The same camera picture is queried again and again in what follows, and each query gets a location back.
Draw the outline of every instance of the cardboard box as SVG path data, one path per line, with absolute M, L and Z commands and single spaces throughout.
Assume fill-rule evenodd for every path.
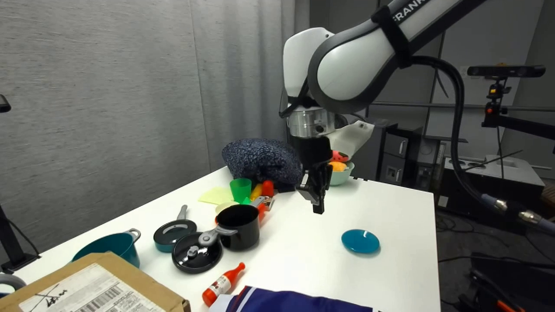
M 190 312 L 189 302 L 113 253 L 89 254 L 0 299 L 1 312 Z

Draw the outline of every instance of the blue cloth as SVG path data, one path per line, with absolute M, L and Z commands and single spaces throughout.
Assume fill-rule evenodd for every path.
M 221 151 L 234 179 L 248 178 L 254 183 L 274 182 L 275 188 L 290 187 L 302 178 L 302 165 L 295 149 L 272 139 L 241 139 Z
M 310 297 L 293 291 L 270 291 L 246 286 L 239 295 L 229 301 L 225 312 L 379 312 L 324 297 Z

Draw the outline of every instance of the bottle label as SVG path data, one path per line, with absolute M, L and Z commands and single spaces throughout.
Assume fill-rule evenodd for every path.
M 212 290 L 216 296 L 220 294 L 225 294 L 231 289 L 231 282 L 225 275 L 220 276 L 215 282 L 208 287 Z

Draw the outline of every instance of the black pan lid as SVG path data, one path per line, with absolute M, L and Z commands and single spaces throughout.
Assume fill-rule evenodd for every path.
M 183 236 L 196 232 L 191 220 L 175 220 L 162 225 L 154 232 L 154 241 L 161 245 L 173 245 Z
M 186 273 L 202 273 L 216 265 L 223 253 L 221 243 L 211 246 L 201 246 L 199 237 L 202 233 L 191 233 L 175 243 L 171 258 L 175 266 Z

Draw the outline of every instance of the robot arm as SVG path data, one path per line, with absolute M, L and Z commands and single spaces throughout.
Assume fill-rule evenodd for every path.
M 291 144 L 299 153 L 305 175 L 297 190 L 324 212 L 324 196 L 331 178 L 331 149 L 351 157 L 369 139 L 373 126 L 357 122 L 337 132 L 334 114 L 365 109 L 378 96 L 396 68 L 404 68 L 399 54 L 409 57 L 485 0 L 394 0 L 368 21 L 333 34 L 307 29 L 284 46 L 284 81 L 289 106 Z M 399 51 L 386 21 L 401 38 Z

